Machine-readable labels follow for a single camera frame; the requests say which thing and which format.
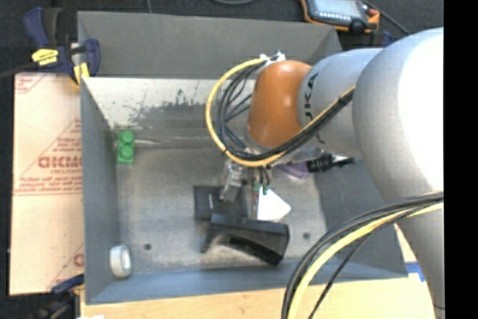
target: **display screen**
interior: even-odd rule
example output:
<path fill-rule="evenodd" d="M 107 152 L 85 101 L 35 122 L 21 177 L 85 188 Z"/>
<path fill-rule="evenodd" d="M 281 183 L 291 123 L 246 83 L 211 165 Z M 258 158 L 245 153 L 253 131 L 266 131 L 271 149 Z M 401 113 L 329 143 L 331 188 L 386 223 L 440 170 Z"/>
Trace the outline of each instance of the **display screen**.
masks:
<path fill-rule="evenodd" d="M 312 0 L 317 12 L 336 13 L 352 19 L 363 17 L 356 0 Z"/>

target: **cable bundle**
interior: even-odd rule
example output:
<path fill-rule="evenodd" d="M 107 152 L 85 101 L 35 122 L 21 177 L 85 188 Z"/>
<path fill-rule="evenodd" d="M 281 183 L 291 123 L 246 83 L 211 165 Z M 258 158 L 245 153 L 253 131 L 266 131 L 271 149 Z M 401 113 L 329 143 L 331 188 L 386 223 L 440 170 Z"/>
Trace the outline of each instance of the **cable bundle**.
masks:
<path fill-rule="evenodd" d="M 351 87 L 347 92 L 338 97 L 329 107 L 318 114 L 290 140 L 266 152 L 252 153 L 246 144 L 227 126 L 227 122 L 246 111 L 249 107 L 249 105 L 246 105 L 246 102 L 252 97 L 250 94 L 232 106 L 242 94 L 246 81 L 255 71 L 277 59 L 278 56 L 254 59 L 230 69 L 213 86 L 206 102 L 205 121 L 214 142 L 230 159 L 246 167 L 265 167 L 279 158 L 292 153 L 313 138 L 327 121 L 334 117 L 337 112 L 352 100 L 355 87 Z M 211 118 L 213 102 L 217 98 L 219 89 L 227 80 L 232 78 L 232 76 L 234 76 L 234 78 L 230 81 L 220 99 L 217 100 L 216 121 L 215 124 L 213 124 Z"/>
<path fill-rule="evenodd" d="M 331 258 L 345 248 L 353 244 L 345 259 L 333 273 L 325 289 L 320 295 L 314 309 L 308 316 L 312 319 L 316 314 L 324 297 L 329 292 L 338 274 L 360 246 L 376 231 L 384 226 L 396 223 L 403 218 L 438 210 L 443 208 L 444 192 L 426 194 L 424 196 L 402 199 L 398 202 L 386 205 L 362 214 L 342 227 L 325 234 L 300 260 L 287 285 L 284 300 L 282 302 L 282 319 L 295 319 L 299 305 L 302 301 L 306 288 L 317 274 L 319 269 Z"/>

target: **wooden surface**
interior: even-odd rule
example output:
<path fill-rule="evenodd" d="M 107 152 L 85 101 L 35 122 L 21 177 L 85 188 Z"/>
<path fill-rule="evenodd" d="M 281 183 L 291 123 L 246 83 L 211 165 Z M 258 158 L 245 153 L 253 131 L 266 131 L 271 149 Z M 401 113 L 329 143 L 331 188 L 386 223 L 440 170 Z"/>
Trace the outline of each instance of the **wooden surface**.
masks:
<path fill-rule="evenodd" d="M 413 253 L 400 231 L 398 238 L 403 248 L 404 259 L 414 260 Z M 322 290 L 322 285 L 308 289 L 298 318 L 308 317 Z M 82 303 L 81 314 L 87 318 L 103 315 L 105 319 L 278 319 L 284 291 L 283 289 L 248 291 L 104 305 Z M 435 318 L 426 283 L 421 282 L 416 273 L 397 279 L 337 283 L 332 287 L 315 317 L 326 319 Z"/>

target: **orange device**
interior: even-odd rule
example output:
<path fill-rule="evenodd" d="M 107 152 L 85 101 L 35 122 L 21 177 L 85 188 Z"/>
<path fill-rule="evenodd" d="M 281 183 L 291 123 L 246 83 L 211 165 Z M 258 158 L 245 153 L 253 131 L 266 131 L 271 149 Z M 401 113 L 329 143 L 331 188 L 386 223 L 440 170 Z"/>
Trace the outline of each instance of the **orange device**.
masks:
<path fill-rule="evenodd" d="M 332 25 L 338 31 L 369 34 L 379 27 L 380 12 L 361 0 L 300 0 L 307 22 Z"/>
<path fill-rule="evenodd" d="M 247 123 L 255 142 L 274 147 L 300 132 L 297 97 L 310 69 L 310 65 L 293 60 L 264 68 L 255 83 Z"/>

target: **handheld device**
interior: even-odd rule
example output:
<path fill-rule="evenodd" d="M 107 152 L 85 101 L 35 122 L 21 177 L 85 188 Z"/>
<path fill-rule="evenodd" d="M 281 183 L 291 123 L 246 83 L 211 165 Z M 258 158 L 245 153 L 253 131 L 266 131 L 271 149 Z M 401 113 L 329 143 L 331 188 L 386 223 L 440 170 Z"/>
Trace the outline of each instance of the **handheld device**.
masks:
<path fill-rule="evenodd" d="M 380 13 L 360 0 L 300 0 L 304 19 L 333 25 L 339 31 L 370 33 L 379 27 Z"/>

